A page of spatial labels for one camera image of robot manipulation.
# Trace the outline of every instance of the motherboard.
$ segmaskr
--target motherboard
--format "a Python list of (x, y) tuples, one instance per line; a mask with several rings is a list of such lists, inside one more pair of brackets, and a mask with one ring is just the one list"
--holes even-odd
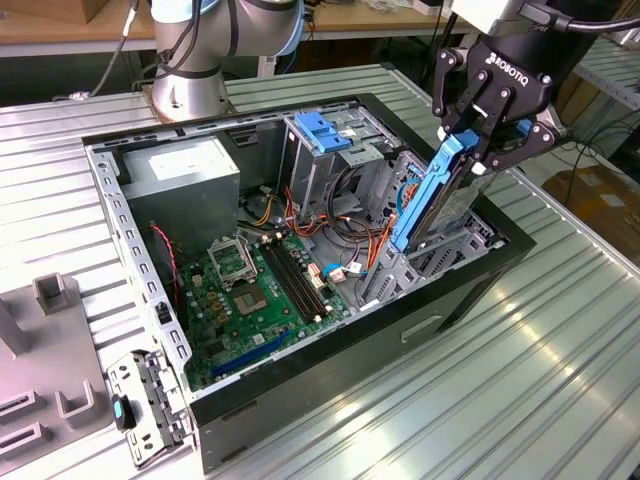
[[(241, 237), (214, 243), (207, 257), (180, 269), (193, 391), (350, 315), (334, 287), (315, 274), (300, 239), (278, 235), (253, 244)], [(234, 271), (245, 273), (232, 282)]]

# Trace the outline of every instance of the aluminum extrusion table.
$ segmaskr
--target aluminum extrusion table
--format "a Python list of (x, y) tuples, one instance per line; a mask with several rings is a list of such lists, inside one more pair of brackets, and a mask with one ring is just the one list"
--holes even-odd
[[(432, 145), (429, 99), (380, 66), (228, 84), (239, 110), (375, 93)], [(0, 110), (0, 292), (72, 273), (103, 367), (148, 348), (82, 135), (156, 124), (140, 94)], [(626, 478), (640, 462), (640, 272), (518, 173), (490, 198), (537, 242), (458, 326), (212, 478)], [(136, 472), (108, 427), (18, 478), (197, 478), (181, 447)]]
[(632, 110), (640, 108), (640, 52), (600, 37), (575, 72)]

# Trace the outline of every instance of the blue tab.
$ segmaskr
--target blue tab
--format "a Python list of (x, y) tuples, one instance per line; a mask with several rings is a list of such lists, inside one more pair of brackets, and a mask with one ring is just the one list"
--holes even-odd
[(516, 129), (518, 130), (518, 132), (520, 132), (523, 136), (526, 137), (527, 135), (529, 135), (529, 130), (531, 130), (532, 125), (533, 125), (533, 122), (531, 120), (524, 119), (518, 122)]
[(296, 123), (322, 153), (351, 147), (351, 140), (340, 135), (331, 122), (318, 112), (296, 115)]
[(122, 404), (120, 403), (120, 400), (113, 404), (113, 413), (115, 413), (116, 418), (120, 418), (122, 416)]

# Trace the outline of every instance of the green circuit board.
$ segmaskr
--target green circuit board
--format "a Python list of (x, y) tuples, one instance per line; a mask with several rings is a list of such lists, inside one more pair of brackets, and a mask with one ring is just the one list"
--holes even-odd
[[(295, 235), (282, 240), (282, 246), (301, 263), (312, 262)], [(257, 270), (255, 282), (238, 282), (230, 291), (222, 288), (208, 256), (180, 269), (187, 303), (186, 318), (181, 319), (181, 324), (193, 351), (186, 374), (193, 391), (220, 380), (222, 376), (215, 372), (221, 366), (229, 369), (225, 374), (246, 368), (349, 316), (347, 304), (331, 286), (327, 286), (317, 295), (325, 306), (330, 307), (330, 312), (320, 322), (305, 321), (269, 267), (259, 245), (248, 245), (247, 250)], [(234, 259), (238, 255), (233, 250), (219, 253), (220, 256), (216, 254), (219, 265), (237, 263)], [(306, 270), (303, 275), (311, 285)], [(247, 356), (252, 357), (250, 361), (246, 361)], [(234, 361), (241, 364), (231, 368)]]

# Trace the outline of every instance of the yellow wire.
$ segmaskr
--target yellow wire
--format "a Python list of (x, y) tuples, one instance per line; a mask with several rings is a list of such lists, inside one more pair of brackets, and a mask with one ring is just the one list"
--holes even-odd
[(271, 217), (271, 202), (273, 202), (273, 196), (269, 195), (269, 201), (267, 202), (267, 209), (265, 210), (262, 218), (254, 223), (256, 227), (261, 227), (262, 225), (264, 225), (269, 221), (269, 217)]

